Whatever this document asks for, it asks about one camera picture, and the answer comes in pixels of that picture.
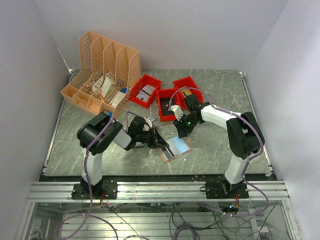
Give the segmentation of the tan leather card holder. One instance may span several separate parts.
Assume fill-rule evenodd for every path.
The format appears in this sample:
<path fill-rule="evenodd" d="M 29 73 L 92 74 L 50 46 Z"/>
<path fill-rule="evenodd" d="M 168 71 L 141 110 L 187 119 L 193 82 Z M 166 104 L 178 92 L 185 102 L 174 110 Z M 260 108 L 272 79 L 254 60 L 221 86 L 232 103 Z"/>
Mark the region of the tan leather card holder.
<path fill-rule="evenodd" d="M 179 150 L 179 155 L 177 155 L 177 156 L 175 156 L 173 158 L 170 158 L 170 159 L 165 159 L 165 156 L 164 156 L 164 154 L 162 152 L 162 149 L 159 148 L 158 152 L 159 152 L 159 154 L 160 154 L 160 156 L 161 156 L 161 158 L 162 158 L 164 163 L 171 162 L 174 159 L 176 159 L 176 158 L 178 158 L 178 157 L 180 157 L 182 155 L 185 155 L 185 154 L 187 154 L 187 153 L 192 151 L 192 148 L 190 147 L 189 143 L 184 138 L 179 138 L 178 136 L 176 136 L 176 137 L 173 137 L 173 138 L 171 138 L 169 140 L 173 140 L 174 144 L 177 146 L 177 148 Z"/>

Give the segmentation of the gold striped card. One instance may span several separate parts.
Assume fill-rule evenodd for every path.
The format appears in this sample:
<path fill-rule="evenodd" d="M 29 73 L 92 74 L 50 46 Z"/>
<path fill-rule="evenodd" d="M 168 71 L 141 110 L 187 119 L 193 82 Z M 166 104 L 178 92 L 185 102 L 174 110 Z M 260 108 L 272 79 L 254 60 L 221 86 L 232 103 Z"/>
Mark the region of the gold striped card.
<path fill-rule="evenodd" d="M 180 88 L 180 93 L 181 93 L 181 98 L 184 101 L 185 97 L 192 94 L 192 91 L 186 86 L 183 86 L 182 88 Z"/>

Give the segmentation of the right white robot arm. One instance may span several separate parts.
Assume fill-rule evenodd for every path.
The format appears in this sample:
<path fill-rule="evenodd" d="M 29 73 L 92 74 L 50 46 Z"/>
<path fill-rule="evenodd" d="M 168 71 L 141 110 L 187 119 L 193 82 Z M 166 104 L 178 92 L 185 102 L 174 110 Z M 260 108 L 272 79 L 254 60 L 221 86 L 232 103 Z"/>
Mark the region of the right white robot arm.
<path fill-rule="evenodd" d="M 256 118 L 250 111 L 236 113 L 211 102 L 202 103 L 195 94 L 187 95 L 184 101 L 189 114 L 183 113 L 179 105 L 169 105 L 176 118 L 173 124 L 179 138 L 187 137 L 197 124 L 206 122 L 227 130 L 232 156 L 220 192 L 224 197 L 231 198 L 243 184 L 250 162 L 263 152 L 265 139 Z"/>

